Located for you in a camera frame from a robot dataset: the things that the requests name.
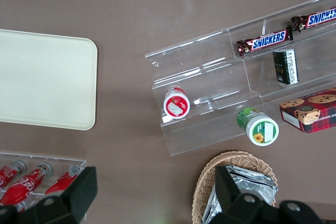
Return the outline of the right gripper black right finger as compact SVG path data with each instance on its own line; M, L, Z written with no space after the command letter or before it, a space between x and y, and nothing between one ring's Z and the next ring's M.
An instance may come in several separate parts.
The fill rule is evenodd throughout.
M215 168L215 186L208 201L208 223L277 223L271 205L277 192L267 175L237 166Z

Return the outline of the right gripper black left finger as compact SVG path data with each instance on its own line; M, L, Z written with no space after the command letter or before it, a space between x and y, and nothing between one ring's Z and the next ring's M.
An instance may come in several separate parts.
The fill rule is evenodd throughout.
M96 168L86 167L62 194L19 213L17 223L80 223L97 193Z

